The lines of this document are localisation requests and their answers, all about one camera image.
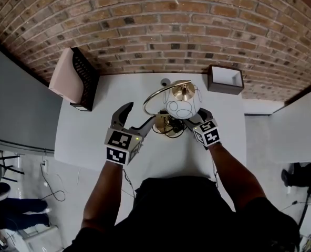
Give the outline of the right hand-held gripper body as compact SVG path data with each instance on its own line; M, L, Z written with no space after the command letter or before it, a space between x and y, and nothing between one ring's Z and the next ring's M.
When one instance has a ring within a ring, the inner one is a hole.
M220 142L219 127L215 119L194 126L193 132L196 140L206 148Z

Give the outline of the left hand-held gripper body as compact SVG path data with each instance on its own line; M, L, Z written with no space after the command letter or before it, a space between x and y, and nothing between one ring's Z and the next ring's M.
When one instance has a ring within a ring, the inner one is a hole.
M139 153L143 140L142 136L108 128L105 138L106 160L128 165Z

